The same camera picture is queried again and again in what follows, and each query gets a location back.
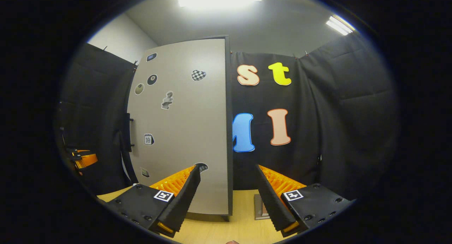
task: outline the orange object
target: orange object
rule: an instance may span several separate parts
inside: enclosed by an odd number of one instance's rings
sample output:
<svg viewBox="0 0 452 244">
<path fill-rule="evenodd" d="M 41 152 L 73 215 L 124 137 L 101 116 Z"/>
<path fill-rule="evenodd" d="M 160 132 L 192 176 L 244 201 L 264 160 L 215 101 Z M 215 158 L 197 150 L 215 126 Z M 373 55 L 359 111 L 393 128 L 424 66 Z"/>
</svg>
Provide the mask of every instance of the orange object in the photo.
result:
<svg viewBox="0 0 452 244">
<path fill-rule="evenodd" d="M 279 197 L 284 206 L 286 206 L 286 204 L 281 199 L 282 193 L 293 191 L 299 188 L 304 188 L 306 186 L 299 183 L 298 181 L 294 181 L 291 178 L 282 175 L 281 173 L 277 173 L 274 170 L 263 167 L 262 165 L 259 165 L 259 168 L 265 175 L 265 178 L 267 178 L 268 182 L 273 188 L 273 191 L 275 191 L 276 195 Z"/>
<path fill-rule="evenodd" d="M 89 150 L 77 150 L 77 152 L 89 151 Z M 77 169 L 85 168 L 97 162 L 96 154 L 81 156 L 82 158 L 75 161 Z"/>
<path fill-rule="evenodd" d="M 195 166 L 188 167 L 180 172 L 177 172 L 169 177 L 164 178 L 163 180 L 152 184 L 151 188 L 155 188 L 157 190 L 163 190 L 167 192 L 174 193 L 174 196 L 177 196 L 184 186 L 187 178 L 189 177 L 191 171 Z"/>
</svg>

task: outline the gray cabinet door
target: gray cabinet door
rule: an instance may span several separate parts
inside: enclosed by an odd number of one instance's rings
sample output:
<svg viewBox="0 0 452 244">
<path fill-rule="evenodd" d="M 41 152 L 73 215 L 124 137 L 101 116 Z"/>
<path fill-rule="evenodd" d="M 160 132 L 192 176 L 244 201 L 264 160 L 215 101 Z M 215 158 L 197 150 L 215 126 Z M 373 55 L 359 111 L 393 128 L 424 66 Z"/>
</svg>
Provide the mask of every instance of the gray cabinet door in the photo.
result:
<svg viewBox="0 0 452 244">
<path fill-rule="evenodd" d="M 229 213 L 225 57 L 224 39 L 159 46 L 145 52 L 131 84 L 138 181 L 151 185 L 198 162 L 208 166 L 189 212 Z"/>
</svg>

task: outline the black fabric backdrop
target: black fabric backdrop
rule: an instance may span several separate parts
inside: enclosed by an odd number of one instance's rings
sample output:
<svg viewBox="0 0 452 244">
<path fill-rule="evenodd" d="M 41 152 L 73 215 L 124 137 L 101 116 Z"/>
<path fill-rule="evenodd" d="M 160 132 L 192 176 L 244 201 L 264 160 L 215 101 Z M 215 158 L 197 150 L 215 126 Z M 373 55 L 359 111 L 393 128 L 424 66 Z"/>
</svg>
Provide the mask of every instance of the black fabric backdrop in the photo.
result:
<svg viewBox="0 0 452 244">
<path fill-rule="evenodd" d="M 79 177 L 97 195 L 131 185 L 121 163 L 120 135 L 134 68 L 136 65 L 86 43 L 68 68 L 61 89 L 60 125 L 66 147 L 97 154 L 98 162 L 82 169 Z M 67 158 L 63 160 L 71 166 Z"/>
<path fill-rule="evenodd" d="M 268 66 L 289 68 L 288 86 L 277 84 Z M 237 81 L 239 65 L 258 69 L 260 83 Z M 252 152 L 234 152 L 234 189 L 257 188 L 256 163 L 305 185 L 320 182 L 346 199 L 370 189 L 392 157 L 399 135 L 398 102 L 391 74 L 371 44 L 349 34 L 295 57 L 231 55 L 233 117 L 253 114 Z M 289 144 L 273 146 L 267 112 L 283 108 Z"/>
</svg>

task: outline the white ceiling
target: white ceiling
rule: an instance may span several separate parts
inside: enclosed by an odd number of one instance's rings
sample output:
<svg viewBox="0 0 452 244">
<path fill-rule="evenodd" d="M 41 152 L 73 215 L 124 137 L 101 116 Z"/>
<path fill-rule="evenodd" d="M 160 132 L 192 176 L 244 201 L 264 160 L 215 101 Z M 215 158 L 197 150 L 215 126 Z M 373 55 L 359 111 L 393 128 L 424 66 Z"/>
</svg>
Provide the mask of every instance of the white ceiling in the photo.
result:
<svg viewBox="0 0 452 244">
<path fill-rule="evenodd" d="M 342 35 L 315 0 L 262 0 L 230 10 L 191 10 L 177 0 L 145 0 L 126 14 L 159 46 L 229 35 L 231 51 L 301 57 Z"/>
</svg>

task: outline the wooden table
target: wooden table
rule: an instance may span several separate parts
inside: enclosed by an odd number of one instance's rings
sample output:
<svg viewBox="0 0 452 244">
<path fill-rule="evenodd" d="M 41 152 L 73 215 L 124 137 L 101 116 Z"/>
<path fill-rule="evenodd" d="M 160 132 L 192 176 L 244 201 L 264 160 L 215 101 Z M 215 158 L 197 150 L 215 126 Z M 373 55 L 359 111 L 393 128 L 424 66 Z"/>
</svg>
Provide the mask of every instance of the wooden table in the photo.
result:
<svg viewBox="0 0 452 244">
<path fill-rule="evenodd" d="M 109 202 L 129 188 L 131 186 L 97 197 Z M 183 244 L 225 244 L 231 240 L 240 244 L 269 244 L 292 237 L 293 235 L 283 238 L 270 219 L 255 220 L 254 194 L 259 194 L 257 189 L 234 190 L 233 211 L 229 222 L 219 216 L 188 213 L 180 231 L 174 238 L 168 239 Z"/>
</svg>

